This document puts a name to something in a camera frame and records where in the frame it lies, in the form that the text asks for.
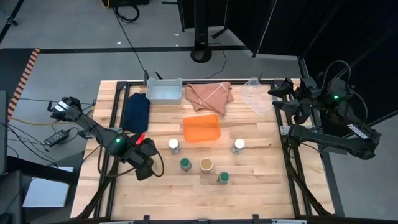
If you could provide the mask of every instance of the small cylindrical container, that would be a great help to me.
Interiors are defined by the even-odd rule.
[[[235,140],[233,146],[232,146],[232,152],[233,153],[241,153],[241,151],[244,148],[244,141],[243,139],[237,139]]]
[[[218,176],[217,182],[219,184],[226,184],[229,181],[229,174],[227,172],[221,172]]]
[[[203,158],[200,161],[200,169],[204,174],[210,173],[213,168],[213,162],[209,158]]]
[[[187,158],[182,158],[182,159],[180,160],[180,167],[181,167],[181,169],[183,169],[185,172],[188,172],[188,171],[191,169],[192,165],[191,165],[191,162],[189,161],[189,159],[187,159]]]
[[[177,139],[169,140],[169,149],[174,154],[178,154],[180,152],[180,143],[178,143]]]

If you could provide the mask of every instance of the orange and black striped tape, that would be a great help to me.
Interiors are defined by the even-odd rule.
[[[10,104],[8,105],[8,116],[12,116],[15,108],[17,107],[17,103],[19,101],[19,98],[22,95],[22,91],[25,88],[27,80],[30,76],[30,72],[32,71],[33,66],[37,60],[37,56],[39,56],[39,52],[40,52],[40,49],[35,49],[32,52],[32,54],[30,55],[30,59],[29,59],[28,63],[26,64],[24,73],[22,74],[22,77],[19,80],[18,86],[15,89],[14,96],[11,98]]]

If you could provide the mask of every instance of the green cup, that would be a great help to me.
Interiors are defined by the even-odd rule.
[[[229,174],[227,172],[221,172],[218,176],[217,182],[220,184],[226,184],[229,181]]]
[[[192,165],[191,162],[189,161],[189,159],[187,158],[182,158],[180,160],[180,167],[181,169],[183,169],[185,172],[188,172],[188,170],[191,169]]]

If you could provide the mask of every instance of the green lid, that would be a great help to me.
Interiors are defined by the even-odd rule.
[[[227,172],[222,172],[220,175],[220,179],[224,182],[229,180],[229,174]]]
[[[183,167],[189,166],[189,159],[187,159],[187,158],[182,158],[182,159],[180,160],[180,165],[183,166]]]

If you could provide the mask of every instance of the orange plastic container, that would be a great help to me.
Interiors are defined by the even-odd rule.
[[[221,135],[217,115],[184,118],[182,126],[187,142],[212,141]]]

